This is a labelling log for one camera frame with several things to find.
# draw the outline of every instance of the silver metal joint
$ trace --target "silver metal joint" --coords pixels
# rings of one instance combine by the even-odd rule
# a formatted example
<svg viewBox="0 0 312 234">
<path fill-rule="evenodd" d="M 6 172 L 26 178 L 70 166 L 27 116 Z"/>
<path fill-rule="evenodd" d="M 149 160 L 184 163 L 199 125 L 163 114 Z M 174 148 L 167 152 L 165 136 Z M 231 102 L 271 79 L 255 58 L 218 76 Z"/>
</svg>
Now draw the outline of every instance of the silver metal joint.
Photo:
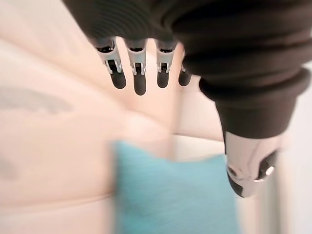
<svg viewBox="0 0 312 234">
<path fill-rule="evenodd" d="M 174 50 L 171 52 L 162 52 L 157 49 L 157 70 L 158 72 L 165 71 L 169 73 L 172 64 L 172 59 L 174 57 Z"/>
<path fill-rule="evenodd" d="M 127 50 L 133 75 L 136 76 L 138 70 L 141 71 L 141 75 L 144 75 L 146 71 L 146 47 L 140 51 L 133 51 L 129 48 Z"/>
<path fill-rule="evenodd" d="M 114 40 L 114 48 L 110 52 L 97 52 L 102 59 L 103 64 L 107 67 L 107 70 L 110 74 L 114 71 L 121 73 L 121 59 L 118 51 L 118 47 L 116 45 L 116 41 Z"/>
</svg>

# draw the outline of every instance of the robotic finger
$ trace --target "robotic finger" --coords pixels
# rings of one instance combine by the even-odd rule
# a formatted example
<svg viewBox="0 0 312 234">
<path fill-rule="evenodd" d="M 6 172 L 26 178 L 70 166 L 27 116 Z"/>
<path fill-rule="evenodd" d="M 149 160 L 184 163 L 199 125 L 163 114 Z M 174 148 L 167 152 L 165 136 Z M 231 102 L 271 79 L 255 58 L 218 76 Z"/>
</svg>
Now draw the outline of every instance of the robotic finger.
<svg viewBox="0 0 312 234">
<path fill-rule="evenodd" d="M 130 65 L 134 76 L 135 92 L 141 96 L 146 92 L 146 39 L 125 39 L 125 43 L 127 45 Z"/>
<path fill-rule="evenodd" d="M 191 74 L 186 71 L 186 69 L 181 66 L 181 71 L 179 74 L 179 84 L 181 86 L 187 86 L 191 81 Z"/>
<path fill-rule="evenodd" d="M 169 81 L 169 71 L 174 57 L 176 41 L 156 40 L 157 47 L 157 84 L 166 88 Z"/>
<path fill-rule="evenodd" d="M 97 48 L 97 52 L 111 75 L 114 86 L 123 89 L 126 86 L 126 77 L 123 73 L 120 55 L 115 38 L 105 39 L 105 45 Z"/>
</svg>

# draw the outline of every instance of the sofa cushion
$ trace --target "sofa cushion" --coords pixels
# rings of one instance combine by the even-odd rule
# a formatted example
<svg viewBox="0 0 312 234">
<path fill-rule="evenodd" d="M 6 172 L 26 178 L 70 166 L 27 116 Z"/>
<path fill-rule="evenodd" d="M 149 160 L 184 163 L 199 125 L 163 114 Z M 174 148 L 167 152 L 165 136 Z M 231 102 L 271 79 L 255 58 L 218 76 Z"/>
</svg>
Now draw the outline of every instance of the sofa cushion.
<svg viewBox="0 0 312 234">
<path fill-rule="evenodd" d="M 171 162 L 116 144 L 118 234 L 239 234 L 225 157 Z"/>
</svg>

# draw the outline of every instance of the gray stain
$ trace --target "gray stain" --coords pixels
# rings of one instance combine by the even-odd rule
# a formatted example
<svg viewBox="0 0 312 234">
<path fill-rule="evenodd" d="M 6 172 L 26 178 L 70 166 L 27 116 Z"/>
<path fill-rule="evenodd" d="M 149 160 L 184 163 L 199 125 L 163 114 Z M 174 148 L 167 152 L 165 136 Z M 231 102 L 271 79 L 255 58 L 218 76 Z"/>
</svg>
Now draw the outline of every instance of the gray stain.
<svg viewBox="0 0 312 234">
<path fill-rule="evenodd" d="M 66 100 L 31 89 L 0 87 L 0 111 L 25 109 L 46 110 L 50 114 L 69 112 L 73 106 Z"/>
<path fill-rule="evenodd" d="M 0 112 L 16 109 L 31 112 L 44 110 L 48 114 L 56 115 L 71 111 L 73 106 L 57 96 L 31 89 L 0 87 Z M 18 172 L 14 164 L 0 155 L 0 179 L 16 180 L 17 178 Z"/>
</svg>

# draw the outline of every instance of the black rubber sleeve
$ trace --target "black rubber sleeve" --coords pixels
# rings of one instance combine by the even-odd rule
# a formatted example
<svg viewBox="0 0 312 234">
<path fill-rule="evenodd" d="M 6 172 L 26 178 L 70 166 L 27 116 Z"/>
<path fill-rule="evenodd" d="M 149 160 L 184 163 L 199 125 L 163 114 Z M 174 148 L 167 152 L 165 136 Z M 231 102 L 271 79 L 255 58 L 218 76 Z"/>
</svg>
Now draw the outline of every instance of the black rubber sleeve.
<svg viewBox="0 0 312 234">
<path fill-rule="evenodd" d="M 184 44 L 223 132 L 267 138 L 286 130 L 309 85 L 311 0 L 155 0 L 154 23 Z"/>
</svg>

